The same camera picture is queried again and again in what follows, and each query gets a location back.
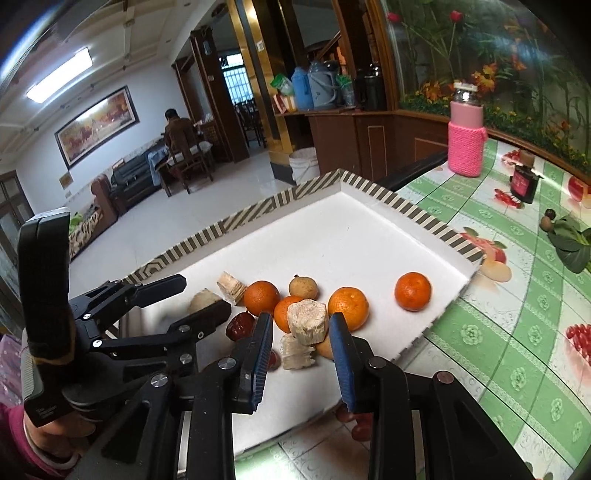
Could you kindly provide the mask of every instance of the bottle cap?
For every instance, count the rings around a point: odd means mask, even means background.
[[[519,149],[519,161],[525,166],[532,168],[534,166],[534,154],[527,150]]]
[[[456,90],[467,90],[468,92],[477,92],[478,87],[476,85],[472,85],[471,83],[462,83],[462,82],[454,82],[453,87]]]

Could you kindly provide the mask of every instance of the brown jacket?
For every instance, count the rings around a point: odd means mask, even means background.
[[[188,118],[172,118],[164,129],[164,143],[172,155],[182,153],[185,160],[192,157],[190,148],[199,145],[199,139],[193,129],[193,122]]]

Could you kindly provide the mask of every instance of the wooden cabinet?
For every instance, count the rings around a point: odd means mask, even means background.
[[[352,115],[313,115],[309,117],[320,173],[344,168],[364,176]]]
[[[323,113],[309,121],[321,173],[344,168],[378,181],[447,148],[447,123],[420,113]]]

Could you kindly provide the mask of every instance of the red flower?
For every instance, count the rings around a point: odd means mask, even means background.
[[[464,14],[457,10],[454,10],[452,13],[449,14],[449,19],[454,23],[459,23],[464,19]]]
[[[390,20],[392,23],[400,23],[402,21],[402,16],[392,12],[388,12],[388,15],[386,15],[386,17],[388,17],[388,20]]]

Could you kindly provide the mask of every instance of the hand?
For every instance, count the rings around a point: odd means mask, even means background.
[[[43,427],[35,427],[25,412],[25,428],[33,443],[44,452],[68,459],[74,453],[83,454],[89,444],[85,437],[95,431],[95,425],[78,412],[70,412]]]

